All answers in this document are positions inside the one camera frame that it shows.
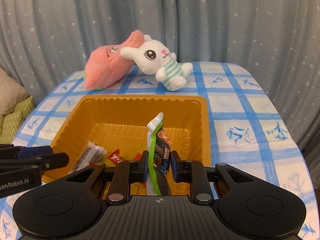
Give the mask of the white bunny plush toy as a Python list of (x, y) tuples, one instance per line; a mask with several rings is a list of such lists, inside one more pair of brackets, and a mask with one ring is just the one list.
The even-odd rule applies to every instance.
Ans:
[(193, 70), (191, 63), (178, 63), (175, 53), (149, 35), (144, 35), (144, 43), (138, 48), (121, 48), (120, 55), (134, 61), (144, 74), (154, 75), (158, 82), (172, 92), (187, 84), (186, 77)]

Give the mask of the blue checkered tablecloth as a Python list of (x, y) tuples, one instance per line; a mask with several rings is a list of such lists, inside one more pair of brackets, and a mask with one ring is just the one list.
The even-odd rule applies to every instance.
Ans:
[[(52, 142), (79, 100), (89, 94), (82, 72), (63, 80), (26, 118), (13, 143)], [(176, 95), (199, 95), (208, 102), (209, 158), (241, 168), (298, 195), (307, 209), (299, 233), (319, 239), (319, 217), (302, 153), (267, 94), (244, 68), (231, 63), (195, 62), (187, 85)]]

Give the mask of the grey star curtain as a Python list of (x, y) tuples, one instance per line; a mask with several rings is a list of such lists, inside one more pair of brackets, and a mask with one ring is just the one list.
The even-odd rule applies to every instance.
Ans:
[(319, 0), (1, 0), (1, 66), (40, 102), (93, 50), (134, 30), (181, 62), (249, 71), (319, 187)]

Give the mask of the pink starfish plush toy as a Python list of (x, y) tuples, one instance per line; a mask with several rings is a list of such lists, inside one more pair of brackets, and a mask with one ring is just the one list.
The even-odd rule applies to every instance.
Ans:
[(121, 57), (121, 48), (139, 48), (143, 43), (144, 34), (135, 30), (121, 44), (106, 45), (92, 51), (85, 65), (84, 88), (104, 89), (120, 80), (135, 64), (134, 61)]

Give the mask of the green zigzag cushion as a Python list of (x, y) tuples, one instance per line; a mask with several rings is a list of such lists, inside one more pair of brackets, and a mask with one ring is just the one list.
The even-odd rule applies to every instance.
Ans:
[(19, 128), (34, 110), (34, 107), (34, 99), (29, 96), (19, 102), (10, 114), (1, 114), (1, 144), (12, 143)]

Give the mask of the clear black seaweed snack packet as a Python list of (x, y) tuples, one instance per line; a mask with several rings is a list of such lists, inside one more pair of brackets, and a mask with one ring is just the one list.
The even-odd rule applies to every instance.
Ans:
[(101, 162), (106, 156), (107, 150), (103, 146), (99, 146), (96, 143), (89, 141), (80, 155), (80, 158), (68, 173), (71, 174), (91, 164)]

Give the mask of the orange plastic tray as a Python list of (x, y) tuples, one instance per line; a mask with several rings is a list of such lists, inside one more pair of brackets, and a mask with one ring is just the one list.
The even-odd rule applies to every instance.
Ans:
[(89, 141), (108, 154), (120, 150), (125, 160), (147, 149), (147, 124), (158, 113), (172, 150), (181, 159), (211, 165), (207, 101), (201, 96), (181, 95), (90, 95), (84, 96), (51, 143), (55, 153), (69, 156), (66, 167), (44, 173), (44, 182), (66, 176)]

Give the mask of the small red candy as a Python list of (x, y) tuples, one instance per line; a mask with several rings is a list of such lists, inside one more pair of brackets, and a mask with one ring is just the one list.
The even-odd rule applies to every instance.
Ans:
[(110, 160), (114, 165), (118, 165), (120, 162), (124, 161), (124, 159), (120, 156), (120, 149), (116, 149), (109, 156), (108, 160)]

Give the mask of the silver green snack pouch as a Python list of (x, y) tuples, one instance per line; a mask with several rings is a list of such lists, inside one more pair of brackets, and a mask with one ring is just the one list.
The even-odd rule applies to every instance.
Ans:
[(162, 112), (147, 124), (148, 177), (146, 192), (150, 196), (170, 196), (167, 180), (170, 169), (171, 141), (163, 127)]

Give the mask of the beige cushion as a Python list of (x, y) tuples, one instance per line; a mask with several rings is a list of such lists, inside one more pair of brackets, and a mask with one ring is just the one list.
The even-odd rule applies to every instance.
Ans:
[(11, 78), (3, 68), (1, 68), (0, 85), (0, 113), (3, 115), (10, 114), (19, 102), (29, 96), (26, 89)]

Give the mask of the red wrapper snack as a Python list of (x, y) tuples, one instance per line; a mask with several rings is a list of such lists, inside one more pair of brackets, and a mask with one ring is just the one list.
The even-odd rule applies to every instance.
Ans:
[(140, 161), (141, 157), (142, 157), (142, 154), (141, 154), (141, 153), (137, 153), (137, 154), (135, 155), (135, 157), (134, 157), (134, 160)]

